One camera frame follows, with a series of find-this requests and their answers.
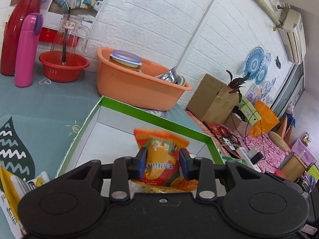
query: blue decorative plate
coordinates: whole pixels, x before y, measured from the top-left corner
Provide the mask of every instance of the blue decorative plate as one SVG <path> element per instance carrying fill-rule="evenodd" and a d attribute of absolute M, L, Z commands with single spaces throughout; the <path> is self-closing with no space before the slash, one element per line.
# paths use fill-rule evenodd
<path fill-rule="evenodd" d="M 270 92 L 270 90 L 271 90 L 271 88 L 270 88 L 270 82 L 269 82 L 269 81 L 266 81 L 266 82 L 263 84 L 261 94 L 265 94 L 265 93 L 267 93 L 267 92 Z"/>
<path fill-rule="evenodd" d="M 269 66 L 271 60 L 272 60 L 272 55 L 270 53 L 265 54 L 264 65 Z"/>
<path fill-rule="evenodd" d="M 250 72 L 248 80 L 253 80 L 259 73 L 264 61 L 264 50 L 261 47 L 256 47 L 253 52 L 247 57 L 244 75 Z"/>
<path fill-rule="evenodd" d="M 246 65 L 246 62 L 244 62 L 241 68 L 239 69 L 238 75 L 242 75 L 244 73 L 245 65 Z"/>
<path fill-rule="evenodd" d="M 263 65 L 260 68 L 259 74 L 255 78 L 255 84 L 260 85 L 265 80 L 267 73 L 268 73 L 268 66 Z"/>

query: snack package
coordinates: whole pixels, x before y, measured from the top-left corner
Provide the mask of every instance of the snack package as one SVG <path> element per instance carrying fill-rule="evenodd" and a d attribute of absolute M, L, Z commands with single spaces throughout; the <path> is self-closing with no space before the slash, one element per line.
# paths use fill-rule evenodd
<path fill-rule="evenodd" d="M 20 200 L 28 192 L 42 186 L 50 180 L 46 172 L 41 172 L 37 178 L 26 182 L 8 172 L 3 167 L 0 167 L 0 179 L 4 188 L 4 191 L 0 191 L 0 207 L 7 218 L 14 237 L 20 239 L 26 235 L 18 217 L 18 204 Z"/>
<path fill-rule="evenodd" d="M 147 148 L 144 176 L 142 180 L 134 182 L 149 188 L 165 187 L 158 193 L 176 192 L 173 188 L 184 192 L 197 188 L 198 181 L 186 181 L 179 170 L 179 150 L 186 148 L 189 141 L 165 130 L 134 129 L 134 136 L 139 148 Z"/>

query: glass pitcher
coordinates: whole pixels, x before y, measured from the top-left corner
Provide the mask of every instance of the glass pitcher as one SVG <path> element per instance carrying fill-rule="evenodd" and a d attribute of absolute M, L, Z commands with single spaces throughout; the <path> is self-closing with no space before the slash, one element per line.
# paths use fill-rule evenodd
<path fill-rule="evenodd" d="M 74 62 L 74 54 L 83 53 L 89 38 L 90 29 L 82 24 L 84 18 L 73 15 L 64 14 L 61 26 L 55 36 L 51 46 L 51 62 L 62 66 L 76 66 Z M 77 47 L 79 41 L 79 30 L 85 32 L 82 47 Z"/>

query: metal screw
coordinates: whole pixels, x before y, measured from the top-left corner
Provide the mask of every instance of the metal screw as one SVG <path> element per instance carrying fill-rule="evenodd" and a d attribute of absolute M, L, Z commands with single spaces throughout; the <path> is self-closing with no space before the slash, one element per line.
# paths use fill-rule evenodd
<path fill-rule="evenodd" d="M 127 197 L 127 193 L 125 191 L 114 191 L 112 193 L 112 198 L 114 199 L 125 199 Z"/>
<path fill-rule="evenodd" d="M 199 193 L 199 196 L 202 198 L 202 199 L 212 199 L 213 197 L 215 197 L 215 193 L 212 192 L 212 191 L 201 191 Z"/>

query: air conditioner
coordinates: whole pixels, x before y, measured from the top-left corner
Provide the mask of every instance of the air conditioner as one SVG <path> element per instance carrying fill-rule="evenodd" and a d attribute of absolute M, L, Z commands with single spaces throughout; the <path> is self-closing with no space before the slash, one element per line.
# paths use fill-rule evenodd
<path fill-rule="evenodd" d="M 282 25 L 278 28 L 290 62 L 301 64 L 306 54 L 305 33 L 301 14 L 290 8 L 284 8 L 279 19 Z"/>

